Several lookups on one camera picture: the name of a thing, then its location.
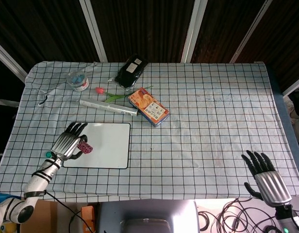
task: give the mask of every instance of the small whiteboard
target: small whiteboard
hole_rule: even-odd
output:
[[[127,168],[130,124],[88,123],[81,135],[87,135],[92,152],[69,159],[63,167]]]

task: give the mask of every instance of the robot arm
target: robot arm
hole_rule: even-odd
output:
[[[290,204],[292,197],[281,177],[264,153],[252,153],[250,157],[241,155],[252,173],[260,192],[254,191],[249,183],[245,183],[247,191],[255,198],[263,200],[270,207],[276,208],[275,217],[284,233],[299,233],[299,217]]]
[[[61,167],[61,162],[68,159],[77,159],[82,152],[73,155],[74,150],[81,141],[87,142],[87,136],[80,133],[87,125],[71,123],[69,127],[62,133],[55,144],[51,148],[53,157],[46,159],[42,166],[33,173],[24,189],[24,199],[8,198],[0,203],[0,226],[4,221],[11,221],[14,223],[23,223],[27,221],[38,201],[39,197],[45,195],[45,190]]]

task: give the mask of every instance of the green leaf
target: green leaf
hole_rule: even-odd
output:
[[[151,87],[153,87],[153,86],[144,87],[144,89],[149,89],[149,88],[151,88]]]
[[[115,96],[111,96],[110,98],[107,98],[104,102],[109,103],[109,102],[112,102],[112,101],[115,101],[117,99],[121,99],[124,97],[125,97],[125,95],[115,95]]]
[[[105,94],[108,95],[108,96],[116,96],[115,94],[108,93],[108,92],[105,92]]]

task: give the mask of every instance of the clear plastic container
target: clear plastic container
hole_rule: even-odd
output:
[[[82,70],[73,71],[66,76],[66,81],[74,91],[84,91],[89,86],[89,80]]]

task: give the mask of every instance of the grid tablecloth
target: grid tablecloth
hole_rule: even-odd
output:
[[[62,167],[48,190],[66,201],[248,197],[243,183],[256,186],[241,158],[245,150],[264,151],[290,193],[299,195],[299,173],[264,64],[148,64],[135,89],[152,85],[149,92],[170,110],[157,128],[141,115],[78,104],[80,96],[105,100],[97,86],[123,94],[108,82],[122,65],[41,62],[32,68],[1,161],[0,192],[23,194],[55,139],[78,121],[130,123],[129,162],[127,169]],[[81,93],[65,80],[78,69],[91,83]],[[131,107],[127,98],[116,104]]]

